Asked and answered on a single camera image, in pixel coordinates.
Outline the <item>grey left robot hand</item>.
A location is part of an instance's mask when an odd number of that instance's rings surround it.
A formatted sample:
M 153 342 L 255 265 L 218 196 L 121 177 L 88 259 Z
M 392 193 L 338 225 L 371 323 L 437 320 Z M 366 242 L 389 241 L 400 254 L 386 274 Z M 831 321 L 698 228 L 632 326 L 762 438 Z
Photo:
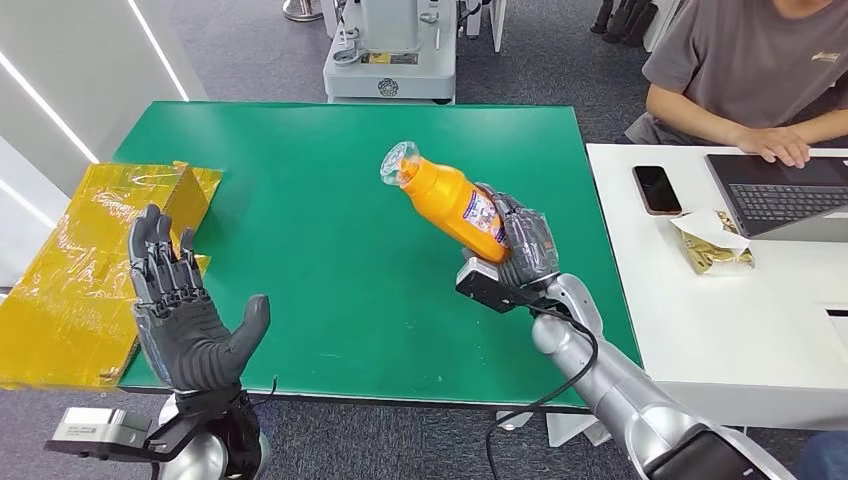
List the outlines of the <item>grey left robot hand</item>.
M 203 283 L 194 231 L 185 229 L 175 250 L 171 226 L 172 219 L 150 203 L 128 234 L 132 311 L 143 352 L 159 380 L 175 391 L 238 386 L 270 326 L 270 299 L 251 296 L 242 322 L 229 330 Z

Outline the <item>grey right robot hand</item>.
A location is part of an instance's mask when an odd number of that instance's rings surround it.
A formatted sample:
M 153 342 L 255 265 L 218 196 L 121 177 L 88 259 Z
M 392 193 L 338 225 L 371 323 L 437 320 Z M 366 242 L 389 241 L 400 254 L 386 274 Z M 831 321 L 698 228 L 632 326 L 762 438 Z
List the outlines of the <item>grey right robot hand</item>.
M 476 182 L 475 186 L 493 201 L 505 223 L 508 255 L 496 264 L 499 281 L 523 288 L 556 277 L 560 273 L 559 257 L 545 216 L 488 184 Z

